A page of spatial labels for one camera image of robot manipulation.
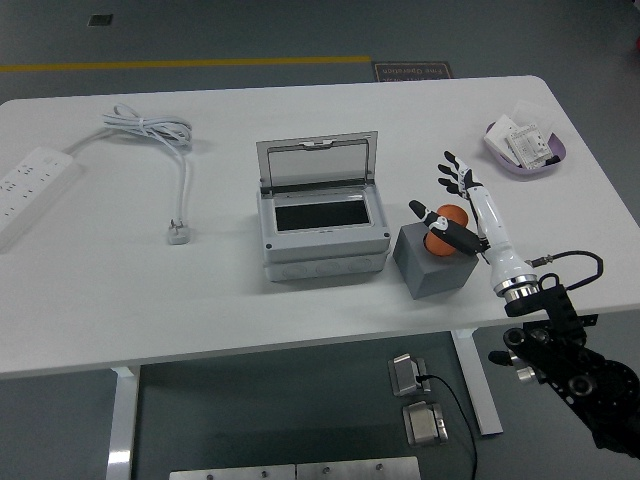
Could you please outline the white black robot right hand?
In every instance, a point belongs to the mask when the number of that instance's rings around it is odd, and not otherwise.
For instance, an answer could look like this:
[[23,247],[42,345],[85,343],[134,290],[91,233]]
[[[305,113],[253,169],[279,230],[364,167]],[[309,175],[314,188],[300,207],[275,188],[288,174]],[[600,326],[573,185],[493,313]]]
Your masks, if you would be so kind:
[[438,166],[444,174],[438,182],[469,202],[477,231],[471,232],[417,200],[410,201],[409,208],[440,240],[466,255],[482,255],[491,267],[490,285],[497,296],[510,302],[536,293],[534,270],[516,253],[489,191],[459,157],[449,151],[444,157],[448,163]]

